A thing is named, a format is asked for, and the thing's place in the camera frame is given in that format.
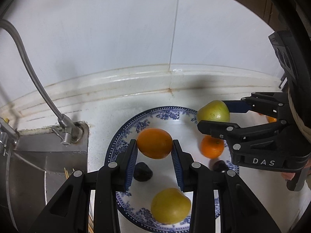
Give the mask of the person hand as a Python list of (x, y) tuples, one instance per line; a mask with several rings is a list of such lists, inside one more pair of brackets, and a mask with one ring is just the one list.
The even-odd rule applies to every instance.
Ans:
[[(304, 167), (308, 169), (308, 175), (310, 175), (310, 167), (311, 167), (311, 159), (308, 160), (308, 162), (306, 163)], [(281, 176), (286, 180), (292, 180), (295, 176), (295, 173), (281, 173)]]

